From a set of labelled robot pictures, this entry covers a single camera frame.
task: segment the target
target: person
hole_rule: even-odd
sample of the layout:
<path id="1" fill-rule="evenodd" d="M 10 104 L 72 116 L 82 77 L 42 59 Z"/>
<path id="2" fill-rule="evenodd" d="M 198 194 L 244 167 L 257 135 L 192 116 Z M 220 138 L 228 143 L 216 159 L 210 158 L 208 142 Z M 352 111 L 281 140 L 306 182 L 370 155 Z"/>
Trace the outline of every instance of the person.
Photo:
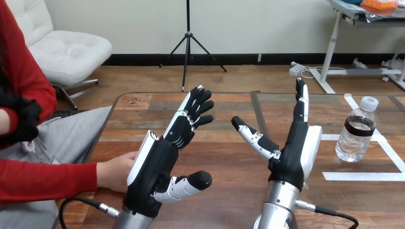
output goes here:
<path id="1" fill-rule="evenodd" d="M 99 187 L 127 190 L 136 152 L 103 163 L 81 162 L 111 107 L 46 121 L 55 90 L 0 0 L 0 228 L 48 229 L 55 199 Z"/>

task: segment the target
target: wooden table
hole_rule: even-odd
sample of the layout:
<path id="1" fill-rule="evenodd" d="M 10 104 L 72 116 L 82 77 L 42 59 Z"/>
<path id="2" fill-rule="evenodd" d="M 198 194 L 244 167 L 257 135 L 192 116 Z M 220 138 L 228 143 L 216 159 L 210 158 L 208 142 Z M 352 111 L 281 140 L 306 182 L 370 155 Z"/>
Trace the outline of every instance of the wooden table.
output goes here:
<path id="1" fill-rule="evenodd" d="M 162 135 L 184 93 L 133 93 L 120 96 L 100 131 L 90 162 L 107 161 L 139 149 L 147 130 Z M 299 198 L 347 213 L 360 221 L 359 228 L 405 227 L 405 104 L 401 96 L 377 96 L 377 129 L 382 134 L 372 141 L 364 160 L 340 161 L 335 153 L 336 140 L 322 140 L 312 173 Z M 321 125 L 324 138 L 336 138 L 351 107 L 343 95 L 311 95 L 310 125 Z M 360 104 L 361 96 L 353 96 Z M 213 93 L 212 124 L 201 126 L 193 141 L 180 153 L 172 175 L 188 175 L 206 170 L 213 184 L 193 197 L 164 204 L 152 223 L 153 229 L 249 229 L 261 212 L 270 171 L 267 162 L 246 144 L 231 125 L 234 115 L 284 146 L 296 103 L 294 94 Z M 392 148 L 401 159 L 395 165 L 384 151 Z M 402 181 L 326 180 L 324 172 L 337 177 L 369 179 L 386 175 Z M 101 189 L 81 196 L 93 198 L 117 209 L 122 194 Z M 113 219 L 81 203 L 65 211 L 68 228 L 111 228 Z M 300 229 L 344 229 L 345 219 L 296 210 Z"/>

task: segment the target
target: chair base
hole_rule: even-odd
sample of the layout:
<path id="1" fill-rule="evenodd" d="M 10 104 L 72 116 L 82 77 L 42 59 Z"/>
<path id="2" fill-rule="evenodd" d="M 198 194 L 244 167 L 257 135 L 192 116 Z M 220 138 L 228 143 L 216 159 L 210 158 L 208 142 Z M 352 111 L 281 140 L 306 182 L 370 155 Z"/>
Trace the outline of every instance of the chair base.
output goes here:
<path id="1" fill-rule="evenodd" d="M 73 108 L 73 110 L 77 111 L 77 105 L 70 98 L 70 96 L 68 95 L 66 90 L 74 89 L 77 87 L 81 87 L 81 86 L 85 86 L 85 85 L 89 85 L 89 84 L 93 84 L 93 83 L 98 84 L 98 80 L 97 79 L 96 80 L 83 80 L 72 86 L 66 86 L 66 87 L 56 85 L 56 84 L 52 84 L 52 86 L 56 90 L 57 95 L 60 95 L 62 97 L 62 99 L 66 100 L 69 103 L 69 105 Z"/>

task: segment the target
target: orange box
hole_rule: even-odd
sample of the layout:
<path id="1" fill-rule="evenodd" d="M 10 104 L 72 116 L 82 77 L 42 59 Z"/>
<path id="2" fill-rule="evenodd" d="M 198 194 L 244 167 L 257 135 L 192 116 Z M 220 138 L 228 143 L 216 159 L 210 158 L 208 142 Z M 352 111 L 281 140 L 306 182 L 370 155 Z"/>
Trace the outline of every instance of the orange box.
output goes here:
<path id="1" fill-rule="evenodd" d="M 363 0 L 363 6 L 373 7 L 379 10 L 396 9 L 398 0 Z"/>

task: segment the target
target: power strip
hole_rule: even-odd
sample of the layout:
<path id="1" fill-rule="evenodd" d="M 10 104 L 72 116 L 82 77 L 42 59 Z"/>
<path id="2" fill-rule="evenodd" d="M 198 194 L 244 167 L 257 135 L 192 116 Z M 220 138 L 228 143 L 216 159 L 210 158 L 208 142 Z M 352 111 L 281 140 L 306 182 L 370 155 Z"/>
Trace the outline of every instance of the power strip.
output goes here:
<path id="1" fill-rule="evenodd" d="M 290 75 L 297 76 L 301 74 L 301 72 L 305 71 L 305 67 L 301 64 L 296 64 L 294 67 L 290 68 Z"/>

